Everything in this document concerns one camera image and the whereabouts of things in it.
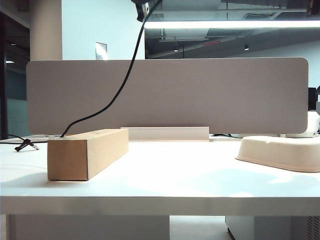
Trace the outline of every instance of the desk divider panel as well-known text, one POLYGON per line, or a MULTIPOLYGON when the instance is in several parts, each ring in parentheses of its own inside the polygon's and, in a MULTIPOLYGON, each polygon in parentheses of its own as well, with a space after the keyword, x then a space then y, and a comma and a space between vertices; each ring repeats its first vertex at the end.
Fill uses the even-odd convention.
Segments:
MULTIPOLYGON (((60 134, 105 107, 129 60, 31 61, 30 131, 60 134)), ((210 133, 302 133, 307 128, 308 62, 300 57, 136 60, 104 113, 69 133, 120 127, 207 127, 210 133)))

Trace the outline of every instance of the brown cardboard box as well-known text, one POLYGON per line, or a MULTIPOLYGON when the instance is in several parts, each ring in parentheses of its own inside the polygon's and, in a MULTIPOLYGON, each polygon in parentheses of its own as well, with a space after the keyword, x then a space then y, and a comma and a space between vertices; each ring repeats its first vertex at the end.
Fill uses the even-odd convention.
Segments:
POLYGON ((48 140, 48 179, 86 181, 129 150, 127 129, 102 129, 48 140))

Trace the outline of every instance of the fluorescent light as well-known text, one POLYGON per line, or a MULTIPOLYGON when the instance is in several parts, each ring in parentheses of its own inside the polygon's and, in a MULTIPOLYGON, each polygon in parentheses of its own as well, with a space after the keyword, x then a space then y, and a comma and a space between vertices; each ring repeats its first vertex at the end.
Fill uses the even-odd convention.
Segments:
POLYGON ((259 29, 320 28, 320 20, 309 21, 148 21, 146 29, 259 29))

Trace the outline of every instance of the white tray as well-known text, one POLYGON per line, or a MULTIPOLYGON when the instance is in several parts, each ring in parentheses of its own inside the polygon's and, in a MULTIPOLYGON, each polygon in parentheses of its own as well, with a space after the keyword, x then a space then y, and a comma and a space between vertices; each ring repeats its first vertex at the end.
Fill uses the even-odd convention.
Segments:
POLYGON ((291 171, 320 172, 320 136, 244 137, 236 159, 291 171))

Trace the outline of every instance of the desk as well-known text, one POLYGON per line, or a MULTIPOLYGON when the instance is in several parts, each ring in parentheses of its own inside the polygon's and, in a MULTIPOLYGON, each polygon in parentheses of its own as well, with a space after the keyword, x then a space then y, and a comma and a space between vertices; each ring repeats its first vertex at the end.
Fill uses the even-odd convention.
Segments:
POLYGON ((89 181, 48 181, 46 144, 1 145, 1 214, 319 216, 320 173, 236 160, 239 141, 130 142, 89 181))

